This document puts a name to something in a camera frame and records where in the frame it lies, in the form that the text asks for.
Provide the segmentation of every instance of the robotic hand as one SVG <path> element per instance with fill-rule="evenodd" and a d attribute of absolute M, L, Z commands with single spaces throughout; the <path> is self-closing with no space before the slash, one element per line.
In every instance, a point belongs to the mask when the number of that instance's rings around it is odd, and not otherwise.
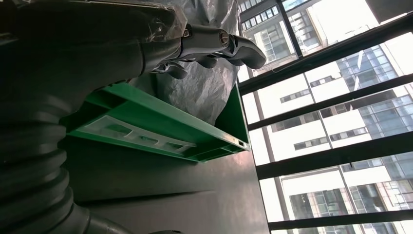
<path fill-rule="evenodd" d="M 178 61 L 265 64 L 247 39 L 189 24 L 167 38 L 173 10 L 113 1 L 0 0 L 2 234 L 130 234 L 74 204 L 60 168 L 66 152 L 57 143 L 66 130 L 59 120 L 92 91 L 147 72 L 184 78 Z"/>
<path fill-rule="evenodd" d="M 259 69 L 264 66 L 266 57 L 250 40 L 228 34 L 225 30 L 200 25 L 187 24 L 181 38 L 180 54 L 176 58 L 165 59 L 153 70 L 155 73 L 168 73 L 176 79 L 187 74 L 176 61 L 197 62 L 205 68 L 213 68 L 218 58 L 227 59 L 235 66 L 246 65 Z"/>

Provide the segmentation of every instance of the black window mullion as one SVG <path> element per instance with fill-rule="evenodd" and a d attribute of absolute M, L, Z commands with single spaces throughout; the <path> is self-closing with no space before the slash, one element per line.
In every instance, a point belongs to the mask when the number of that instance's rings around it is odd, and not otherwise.
<path fill-rule="evenodd" d="M 278 3 L 278 9 L 280 10 L 282 19 L 284 20 L 284 24 L 287 29 L 288 35 L 291 39 L 291 42 L 293 43 L 294 50 L 296 51 L 298 58 L 302 58 L 303 55 L 300 49 L 300 45 L 298 44 L 297 37 L 295 36 L 293 26 L 291 26 L 290 20 L 288 19 L 288 15 L 287 15 L 287 12 L 285 11 L 284 5 L 282 4 L 282 0 L 277 0 L 277 3 Z"/>
<path fill-rule="evenodd" d="M 302 228 L 316 228 L 329 226 L 342 226 L 365 223 L 386 223 L 411 220 L 413 218 L 412 210 L 403 211 L 386 211 L 367 214 L 347 214 L 340 216 L 330 216 L 321 218 L 296 219 L 289 221 L 270 222 L 268 227 L 270 231 L 290 230 Z"/>
<path fill-rule="evenodd" d="M 405 84 L 409 84 L 413 82 L 413 74 L 410 75 L 405 75 L 402 77 L 398 77 L 398 78 L 394 78 L 379 84 L 375 84 L 373 86 L 369 86 L 363 89 L 359 89 L 356 91 L 353 91 L 351 93 L 347 93 L 347 94 L 343 94 L 341 96 L 338 97 L 333 97 L 331 99 L 325 100 L 325 101 L 320 101 L 308 106 L 304 106 L 283 114 L 279 114 L 277 116 L 274 117 L 270 117 L 255 123 L 251 123 L 248 125 L 248 130 L 252 131 L 255 129 L 259 129 L 274 123 L 278 123 L 296 116 L 301 116 L 301 115 L 305 115 L 307 113 L 310 112 L 314 112 L 314 111 L 318 111 L 318 110 L 322 110 L 325 108 L 329 108 L 332 106 L 336 106 L 338 104 L 344 103 L 344 102 L 348 102 L 357 98 L 362 98 L 371 94 L 375 94 L 375 93 L 379 93 L 382 91 L 386 91 L 389 89 L 393 89 L 395 87 L 401 86 L 401 85 L 405 85 Z"/>
<path fill-rule="evenodd" d="M 291 175 L 413 151 L 413 132 L 289 158 L 257 166 L 258 179 Z"/>

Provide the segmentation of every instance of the window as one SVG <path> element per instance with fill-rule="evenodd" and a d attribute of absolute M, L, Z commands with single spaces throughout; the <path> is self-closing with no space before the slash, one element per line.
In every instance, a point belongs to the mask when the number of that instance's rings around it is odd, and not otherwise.
<path fill-rule="evenodd" d="M 281 100 L 281 103 L 284 103 L 284 102 L 291 101 L 291 100 L 294 100 L 296 98 L 300 98 L 300 97 L 308 95 L 308 94 L 310 94 L 310 90 L 304 89 L 304 90 L 299 91 L 297 93 L 282 97 L 282 98 L 280 98 L 280 100 Z"/>
<path fill-rule="evenodd" d="M 332 141 L 336 141 L 336 140 L 342 140 L 342 139 L 346 139 L 350 137 L 359 136 L 359 135 L 366 134 L 366 133 L 368 133 L 366 128 L 357 128 L 357 129 L 349 130 L 347 132 L 330 135 L 330 139 Z"/>
<path fill-rule="evenodd" d="M 329 107 L 322 105 L 324 109 L 316 111 L 314 115 L 290 115 L 307 110 L 303 108 L 304 106 L 410 74 L 413 70 L 408 58 L 413 51 L 413 45 L 410 43 L 413 34 L 403 35 L 404 41 L 397 37 L 305 71 L 296 77 L 263 87 L 267 81 L 276 80 L 277 73 L 280 76 L 284 75 L 285 70 L 277 69 L 278 67 L 287 64 L 286 67 L 290 69 L 289 63 L 297 58 L 303 59 L 305 63 L 308 54 L 377 26 L 377 21 L 364 0 L 284 0 L 283 5 L 287 10 L 286 19 L 276 11 L 279 8 L 269 8 L 260 12 L 259 18 L 256 17 L 258 14 L 254 16 L 256 25 L 244 32 L 263 49 L 268 59 L 264 68 L 253 71 L 254 75 L 267 73 L 244 83 L 243 88 L 245 91 L 259 87 L 255 93 L 249 95 L 256 99 L 257 119 L 266 119 L 262 123 L 268 124 L 250 132 L 250 135 L 255 131 L 261 133 L 256 139 L 251 138 L 254 157 L 265 159 L 256 160 L 259 161 L 257 165 L 277 162 L 258 167 L 257 170 L 277 168 L 278 165 L 282 166 L 283 160 L 300 162 L 301 156 L 309 153 L 312 155 L 307 155 L 305 158 L 325 155 L 314 152 L 330 148 L 338 149 L 372 138 L 413 130 L 411 84 L 342 104 Z M 286 33 L 286 26 L 289 23 L 295 33 L 291 39 Z M 292 43 L 294 40 L 297 40 L 300 46 L 297 53 L 294 49 L 296 43 Z M 270 74 L 271 70 L 274 70 L 275 75 Z M 297 91 L 303 90 L 309 90 L 308 97 L 292 101 L 302 97 L 302 94 Z M 269 124 L 271 120 L 268 118 L 274 116 L 282 119 L 284 116 L 289 116 L 289 119 Z M 320 159 L 314 157 L 314 164 L 317 163 L 320 163 Z M 266 179 L 270 186 L 274 186 L 271 187 L 271 195 L 265 195 L 265 186 L 262 185 L 264 200 L 270 200 L 265 203 L 269 222 L 276 222 L 282 218 L 299 220 L 407 209 L 411 201 L 406 183 L 403 185 L 398 183 L 397 186 L 390 184 L 391 191 L 386 190 L 385 184 L 413 178 L 413 154 L 390 155 L 353 162 L 351 165 L 331 166 L 293 175 L 281 175 L 275 171 L 272 170 L 267 175 L 274 173 L 277 178 Z M 279 196 L 283 196 L 286 202 L 280 202 L 282 199 Z M 395 222 L 315 227 L 289 230 L 290 232 L 279 230 L 275 233 L 409 234 L 413 233 L 412 230 L 410 223 L 406 225 L 403 222 Z"/>
<path fill-rule="evenodd" d="M 302 3 L 306 2 L 308 0 L 285 0 L 282 4 L 284 5 L 284 8 L 286 11 L 289 11 L 293 9 L 296 6 L 301 5 Z"/>
<path fill-rule="evenodd" d="M 300 126 L 302 124 L 310 123 L 316 120 L 319 120 L 320 117 L 317 112 L 312 112 L 305 114 L 303 116 L 294 117 L 288 120 L 284 120 L 282 122 L 275 123 L 271 125 L 272 132 L 279 132 L 285 129 L 293 128 Z"/>
<path fill-rule="evenodd" d="M 298 12 L 288 18 L 294 34 L 304 54 L 320 45 L 318 35 L 312 25 L 307 11 Z"/>
<path fill-rule="evenodd" d="M 410 131 L 413 126 L 413 116 L 410 114 L 410 96 L 396 97 L 391 100 L 379 102 L 359 109 L 367 129 L 372 138 L 381 138 Z"/>
<path fill-rule="evenodd" d="M 327 76 L 327 77 L 325 77 L 325 78 L 322 78 L 322 79 L 319 79 L 319 80 L 316 80 L 316 81 L 311 82 L 311 83 L 310 83 L 310 86 L 311 86 L 312 88 L 314 88 L 314 87 L 316 87 L 316 86 L 319 86 L 319 85 L 322 85 L 322 84 L 331 82 L 331 81 L 333 81 L 333 80 L 335 80 L 335 79 L 337 79 L 337 78 L 333 78 L 332 76 Z"/>
<path fill-rule="evenodd" d="M 313 147 L 313 146 L 321 145 L 321 144 L 325 144 L 325 143 L 328 143 L 327 138 L 326 137 L 321 137 L 321 138 L 318 138 L 318 139 L 308 140 L 308 141 L 305 141 L 305 142 L 294 144 L 294 148 L 296 150 L 301 150 L 301 149 L 305 149 L 305 148 L 309 148 L 309 147 Z"/>
<path fill-rule="evenodd" d="M 380 46 L 374 46 L 337 61 L 350 91 L 397 77 L 386 55 L 377 57 L 377 54 L 384 54 Z"/>
<path fill-rule="evenodd" d="M 394 208 L 398 210 L 413 209 L 413 180 L 399 180 L 383 183 Z"/>

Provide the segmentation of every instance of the glass pane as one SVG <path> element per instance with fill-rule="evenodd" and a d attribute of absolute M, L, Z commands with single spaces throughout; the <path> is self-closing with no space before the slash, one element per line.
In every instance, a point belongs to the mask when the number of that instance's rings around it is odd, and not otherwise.
<path fill-rule="evenodd" d="M 410 157 L 407 161 L 413 162 L 413 153 L 408 155 Z M 391 172 L 389 166 L 399 161 L 374 165 L 374 161 L 383 162 L 384 158 L 386 157 L 364 161 L 371 167 L 343 170 L 342 175 L 340 169 L 348 164 L 267 179 L 266 185 L 261 182 L 262 189 L 265 189 L 263 186 L 271 187 L 274 194 L 284 195 L 285 202 L 280 202 L 276 197 L 272 200 L 276 203 L 272 204 L 273 207 L 265 205 L 266 211 L 280 221 L 286 218 L 294 220 L 412 209 L 413 177 L 395 176 Z M 357 234 L 362 234 L 363 231 L 369 234 L 410 234 L 413 231 L 412 221 L 351 226 L 353 229 L 348 227 L 350 233 Z M 333 232 L 337 228 L 330 227 L 324 231 Z M 316 234 L 323 233 L 320 230 L 314 231 Z"/>
<path fill-rule="evenodd" d="M 277 7 L 268 9 L 253 19 L 256 20 L 259 16 L 261 16 L 262 22 L 257 21 L 253 27 L 247 25 L 248 30 L 244 31 L 244 37 L 252 40 L 267 56 L 266 65 L 261 69 L 254 70 L 254 76 L 297 59 L 285 23 Z"/>
<path fill-rule="evenodd" d="M 285 0 L 282 4 L 286 11 L 293 9 L 294 7 L 299 6 L 300 4 L 309 1 L 309 0 Z"/>
<path fill-rule="evenodd" d="M 268 49 L 266 50 L 266 54 L 273 55 L 274 50 L 272 50 L 270 40 L 261 41 L 268 42 L 266 45 L 268 47 L 265 47 Z M 367 55 L 374 54 L 373 51 L 381 50 L 386 54 L 385 57 L 387 61 L 392 65 L 394 72 L 398 74 L 394 78 L 411 74 L 413 72 L 413 66 L 401 66 L 409 60 L 409 53 L 413 53 L 413 43 L 410 41 L 413 41 L 412 33 L 399 36 L 383 44 L 258 90 L 257 93 L 259 94 L 263 108 L 263 117 L 269 118 L 276 116 L 313 104 L 314 102 L 324 101 L 387 81 L 388 79 L 383 79 L 380 74 L 376 73 L 373 66 L 370 66 L 369 70 L 362 72 L 358 69 L 358 63 L 362 66 L 363 62 L 371 61 Z M 375 128 L 386 127 L 386 123 L 383 124 L 384 126 L 374 125 L 374 123 L 377 123 L 377 117 L 381 118 L 379 121 L 385 121 L 383 118 L 392 119 L 396 116 L 406 116 L 406 118 L 400 119 L 398 125 L 400 127 L 404 127 L 406 124 L 406 126 L 411 126 L 413 122 L 410 116 L 413 115 L 413 101 L 410 97 L 406 96 L 409 92 L 411 91 L 404 87 L 399 87 L 394 89 L 393 93 L 387 93 L 381 97 L 371 97 L 360 100 L 356 103 L 357 106 L 351 103 L 347 105 L 337 105 L 332 107 L 332 109 L 324 109 L 321 113 L 324 118 L 327 118 L 339 114 L 345 115 L 345 113 L 350 110 L 358 109 L 363 119 L 366 120 L 366 124 L 371 125 L 369 128 L 371 133 L 380 132 L 380 129 Z"/>
<path fill-rule="evenodd" d="M 404 227 L 409 225 L 409 221 L 391 223 L 369 223 L 353 224 L 317 228 L 303 228 L 293 230 L 283 230 L 279 234 L 407 234 Z M 278 234 L 279 231 L 272 231 L 271 234 Z"/>
<path fill-rule="evenodd" d="M 369 4 L 384 8 L 382 1 Z M 286 0 L 283 5 L 304 55 L 380 25 L 365 0 Z"/>

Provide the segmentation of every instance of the gray wall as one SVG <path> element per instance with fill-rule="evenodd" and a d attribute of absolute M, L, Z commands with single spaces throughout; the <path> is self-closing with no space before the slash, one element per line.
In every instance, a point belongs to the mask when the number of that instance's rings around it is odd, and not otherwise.
<path fill-rule="evenodd" d="M 162 211 L 167 214 L 173 212 L 166 210 L 173 211 L 178 206 L 181 207 L 180 214 L 192 215 L 194 218 L 197 218 L 195 210 L 205 211 L 205 216 L 199 217 L 199 220 L 205 219 L 203 225 L 213 225 L 216 228 L 214 234 L 269 234 L 250 152 L 197 164 L 75 137 L 64 139 L 61 147 L 67 150 L 64 167 L 69 170 L 75 200 L 81 205 L 95 208 L 96 203 L 91 204 L 91 201 L 212 191 L 210 195 L 196 195 L 187 201 L 162 200 L 158 204 L 168 204 Z M 123 206 L 124 210 L 117 207 L 124 202 L 135 201 L 104 202 L 103 205 L 99 204 L 96 211 L 106 217 L 116 217 L 125 226 L 130 226 L 131 218 L 138 220 L 144 214 L 147 214 L 145 221 L 151 222 L 146 228 L 165 223 L 162 221 L 165 217 L 161 218 L 156 212 L 144 212 L 151 209 L 145 204 L 133 204 L 133 209 L 129 205 Z M 184 228 L 203 228 L 203 225 L 194 222 Z"/>

